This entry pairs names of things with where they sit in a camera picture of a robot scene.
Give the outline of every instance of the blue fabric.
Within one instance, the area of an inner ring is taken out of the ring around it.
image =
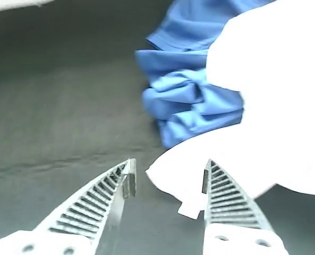
[[[239,92],[206,81],[208,48],[229,19],[272,1],[175,0],[147,38],[156,49],[136,51],[150,82],[142,94],[143,105],[157,120],[165,147],[240,123]]]

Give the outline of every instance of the screw hole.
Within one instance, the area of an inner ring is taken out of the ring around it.
[[[23,248],[23,252],[31,252],[35,249],[35,246],[33,244],[28,244]]]
[[[227,237],[223,236],[223,235],[215,236],[215,238],[220,239],[222,241],[229,241],[229,239]]]
[[[265,240],[262,240],[262,239],[257,239],[256,243],[260,246],[271,247],[271,245],[268,242],[266,242]]]
[[[72,255],[72,254],[74,254],[74,248],[67,248],[67,249],[65,249],[65,251],[64,251],[64,255]]]

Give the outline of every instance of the white object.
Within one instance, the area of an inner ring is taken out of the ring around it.
[[[7,9],[14,9],[19,7],[26,7],[31,5],[42,5],[53,0],[0,0],[0,11]]]
[[[241,124],[185,141],[147,170],[183,202],[179,212],[196,218],[205,208],[209,158],[251,198],[276,183],[315,195],[315,0],[277,0],[231,19],[209,48],[207,79],[240,91],[245,112]]]
[[[203,255],[288,255],[284,244],[274,232],[211,224],[206,227]]]
[[[93,255],[91,242],[82,235],[46,231],[17,231],[0,239],[0,255]]]

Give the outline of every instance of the gray table surface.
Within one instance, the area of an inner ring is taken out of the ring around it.
[[[144,170],[161,154],[133,52],[170,1],[56,0],[0,12],[0,237],[31,230],[88,180],[138,160],[115,254],[201,254],[203,221],[178,215]],[[292,255],[315,255],[315,197],[257,200]]]

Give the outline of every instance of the crumpled blue towel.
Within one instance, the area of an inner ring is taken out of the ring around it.
[[[157,120],[165,147],[240,123],[240,94],[206,82],[208,48],[229,19],[272,1],[175,0],[147,38],[157,50],[136,51],[150,82],[142,94],[143,105]]]

